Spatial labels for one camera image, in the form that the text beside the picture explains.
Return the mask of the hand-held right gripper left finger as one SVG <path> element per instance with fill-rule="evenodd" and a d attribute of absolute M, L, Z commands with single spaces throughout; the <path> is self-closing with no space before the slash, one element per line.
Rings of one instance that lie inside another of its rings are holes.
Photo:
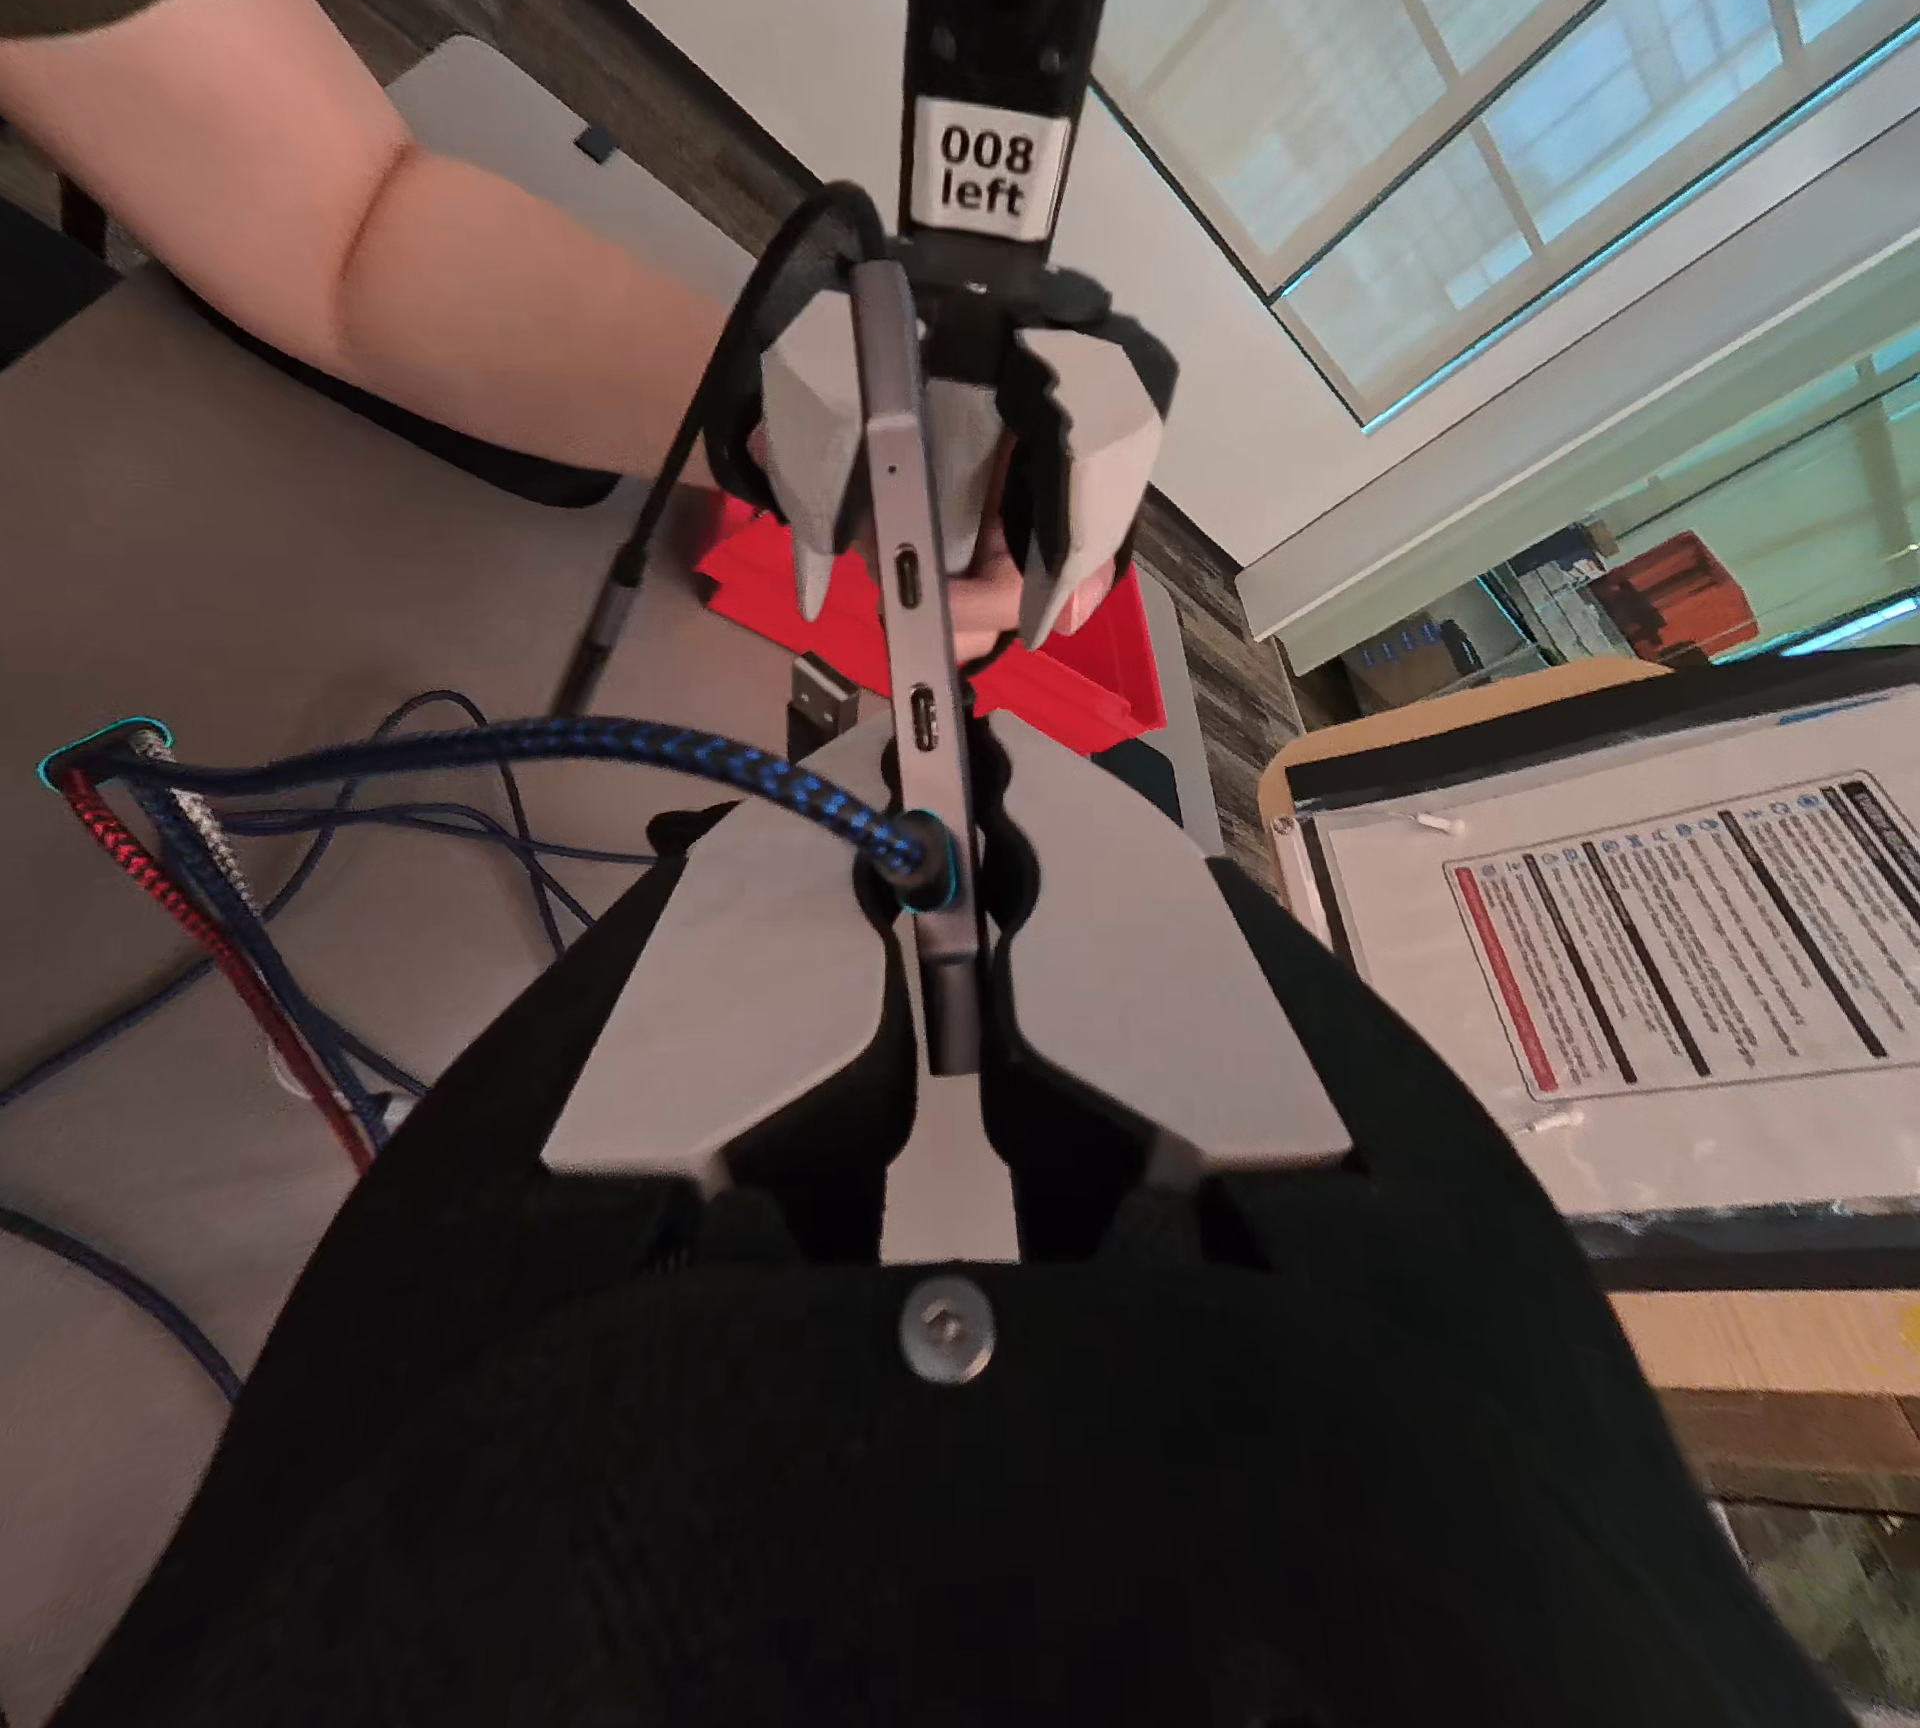
<path fill-rule="evenodd" d="M 915 1115 L 891 890 L 746 796 L 686 852 L 541 1143 L 570 1177 L 751 1189 L 791 1228 L 875 1228 Z"/>

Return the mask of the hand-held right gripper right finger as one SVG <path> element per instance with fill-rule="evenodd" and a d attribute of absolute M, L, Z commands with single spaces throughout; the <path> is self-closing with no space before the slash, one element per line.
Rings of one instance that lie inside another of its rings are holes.
<path fill-rule="evenodd" d="M 979 1117 L 1019 1237 L 1101 1237 L 1138 1189 L 1317 1173 L 1351 1137 L 1207 858 L 1009 714 L 973 729 Z"/>

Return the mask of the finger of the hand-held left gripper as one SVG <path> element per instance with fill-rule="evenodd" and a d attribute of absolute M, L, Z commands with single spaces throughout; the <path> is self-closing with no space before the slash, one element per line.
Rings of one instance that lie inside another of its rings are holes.
<path fill-rule="evenodd" d="M 1039 650 L 1094 582 L 1114 582 L 1163 418 L 1114 341 L 1022 328 L 1007 360 L 1007 495 L 1024 521 L 1018 638 Z"/>
<path fill-rule="evenodd" d="M 874 546 L 871 485 L 852 297 L 814 297 L 760 354 L 761 468 L 791 542 L 805 622 L 827 606 L 838 561 Z"/>

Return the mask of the grey usb hub with cable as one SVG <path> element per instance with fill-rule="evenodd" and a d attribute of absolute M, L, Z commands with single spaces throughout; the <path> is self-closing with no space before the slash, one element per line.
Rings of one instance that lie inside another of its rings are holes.
<path fill-rule="evenodd" d="M 716 445 L 730 372 L 757 341 L 774 292 L 807 241 L 831 232 L 825 263 L 846 280 L 857 386 L 857 446 L 880 558 L 880 620 L 901 809 L 875 814 L 791 762 L 749 759 L 723 739 L 688 741 L 638 729 L 634 755 L 702 781 L 728 783 L 846 840 L 914 920 L 926 1067 L 967 1076 L 982 1067 L 979 999 L 985 949 L 967 712 L 951 655 L 946 552 L 926 448 L 915 309 L 907 276 L 871 199 L 854 182 L 818 189 L 779 226 L 737 292 L 680 430 L 627 540 L 616 551 L 587 624 L 565 664 L 549 717 L 587 720 L 612 652 L 641 589 L 666 503 L 698 436 Z"/>

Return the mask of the person's left hand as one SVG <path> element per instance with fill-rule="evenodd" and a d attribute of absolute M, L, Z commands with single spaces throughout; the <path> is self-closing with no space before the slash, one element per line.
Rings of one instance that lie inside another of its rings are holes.
<path fill-rule="evenodd" d="M 1001 492 L 1015 439 L 1001 430 L 987 500 L 967 571 L 948 580 L 951 650 L 960 664 L 984 662 L 1001 637 L 1018 637 L 1024 571 L 1004 535 Z"/>

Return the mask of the red plastic bin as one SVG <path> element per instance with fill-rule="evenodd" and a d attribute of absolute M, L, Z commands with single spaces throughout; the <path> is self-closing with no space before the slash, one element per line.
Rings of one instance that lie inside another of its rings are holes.
<path fill-rule="evenodd" d="M 857 552 L 840 555 L 818 618 L 795 590 L 793 539 L 772 513 L 726 499 L 693 564 L 710 612 L 799 656 L 814 655 L 860 690 L 886 697 L 890 668 L 880 590 Z M 1097 756 L 1166 727 L 1139 579 L 1128 575 L 1094 614 L 1039 650 L 1014 646 L 973 681 L 982 714 L 1009 712 L 1060 746 Z"/>

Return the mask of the wooden document stand white base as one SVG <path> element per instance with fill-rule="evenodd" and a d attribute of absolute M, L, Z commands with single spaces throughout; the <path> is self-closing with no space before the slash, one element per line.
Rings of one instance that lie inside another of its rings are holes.
<path fill-rule="evenodd" d="M 1916 1068 L 1534 1102 L 1446 883 L 1848 770 L 1916 823 L 1914 646 L 1580 660 L 1293 741 L 1257 802 L 1283 906 L 1548 1190 L 1706 1489 L 1916 1518 Z"/>

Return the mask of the printed instruction sheet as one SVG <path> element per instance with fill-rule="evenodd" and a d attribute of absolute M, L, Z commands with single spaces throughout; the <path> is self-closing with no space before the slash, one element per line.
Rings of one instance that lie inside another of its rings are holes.
<path fill-rule="evenodd" d="M 1917 830 L 1829 772 L 1446 867 L 1540 1105 L 1914 1072 Z"/>

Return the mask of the large grid window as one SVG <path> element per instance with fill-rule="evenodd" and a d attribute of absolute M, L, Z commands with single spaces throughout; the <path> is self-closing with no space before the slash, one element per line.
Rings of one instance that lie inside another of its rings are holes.
<path fill-rule="evenodd" d="M 1378 426 L 1916 42 L 1917 0 L 1107 0 L 1100 103 Z"/>

